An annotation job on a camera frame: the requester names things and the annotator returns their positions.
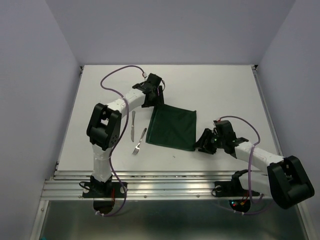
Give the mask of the dark green cloth napkin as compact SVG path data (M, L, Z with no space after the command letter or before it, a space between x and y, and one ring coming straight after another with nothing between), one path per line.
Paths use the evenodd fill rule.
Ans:
M146 143L183 151L195 151L197 112L167 104L154 107Z

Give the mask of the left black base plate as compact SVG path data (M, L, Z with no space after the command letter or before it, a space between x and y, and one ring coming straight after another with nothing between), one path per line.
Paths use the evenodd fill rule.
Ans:
M125 197L123 187L119 182L115 181L102 184L93 184L91 182L81 181L79 186L82 188L82 197L86 199L123 199Z

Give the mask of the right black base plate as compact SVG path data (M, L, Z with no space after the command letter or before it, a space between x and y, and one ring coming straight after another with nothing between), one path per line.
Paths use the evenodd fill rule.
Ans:
M211 195L217 198L239 197L241 194L231 181L215 181Z

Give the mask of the silver fork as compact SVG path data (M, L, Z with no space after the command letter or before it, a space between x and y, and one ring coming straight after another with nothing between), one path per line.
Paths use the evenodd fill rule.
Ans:
M147 132L147 129L148 129L148 128L145 127L145 128L143 129L143 131L142 131L142 134L141 134L141 136L140 136L139 142L137 143L137 145L135 146L135 148L134 148L134 150L133 150L133 152L132 152L132 154L133 154L134 156L136 156L136 155L139 153L140 149L141 149L141 143L142 143L143 138L144 138L144 136L145 136L145 134L146 134L146 132Z

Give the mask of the aluminium frame rail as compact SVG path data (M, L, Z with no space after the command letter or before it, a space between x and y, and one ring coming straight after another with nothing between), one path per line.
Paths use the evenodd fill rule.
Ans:
M164 101L197 112L196 134L213 127L223 115L238 116L232 125L258 148L282 151L257 84L252 65L144 65L147 73L166 83ZM141 81L137 69L118 65L85 65L53 177L44 183L31 239L40 240L310 240L312 225L305 205L287 210L270 196L252 204L247 213L235 212L230 197L211 194L215 181L230 181L248 167L218 150L210 155L143 143L138 155L126 131L112 155L119 179L127 183L127 197L115 198L112 216L101 216L94 203L110 198L83 198L80 181L93 170L93 148L86 128L94 105L109 104L116 96L101 88L127 94Z

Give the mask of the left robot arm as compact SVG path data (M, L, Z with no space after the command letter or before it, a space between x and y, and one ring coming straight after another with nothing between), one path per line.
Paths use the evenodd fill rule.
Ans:
M97 103L91 114L86 135L93 149L93 171L90 182L100 197L111 193L112 168L110 154L121 136L121 122L138 107L149 108L164 104L162 78L150 73L146 80L135 84L119 99L108 104Z

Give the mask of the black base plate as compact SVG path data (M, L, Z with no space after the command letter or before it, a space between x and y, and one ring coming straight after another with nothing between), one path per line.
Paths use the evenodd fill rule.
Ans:
M79 186L82 188L82 197L86 199L123 199L125 197L123 187L119 182L115 181L102 184L93 184L91 182L81 181Z
M217 198L239 197L241 194L231 181L215 181L211 195Z

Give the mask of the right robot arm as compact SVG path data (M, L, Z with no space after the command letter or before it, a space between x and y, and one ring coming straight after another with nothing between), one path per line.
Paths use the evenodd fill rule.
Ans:
M256 147L248 139L237 137L228 120L217 120L214 129L206 128L194 147L215 154L218 149L248 163L229 181L215 181L215 197L269 196L282 209L288 209L314 196L314 187L299 158L284 157Z

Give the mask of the silver table knife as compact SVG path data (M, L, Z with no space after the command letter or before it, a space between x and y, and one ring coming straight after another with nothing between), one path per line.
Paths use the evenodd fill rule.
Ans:
M136 111L133 110L131 112L131 130L130 130L130 139L132 142L135 141L135 116L136 116Z

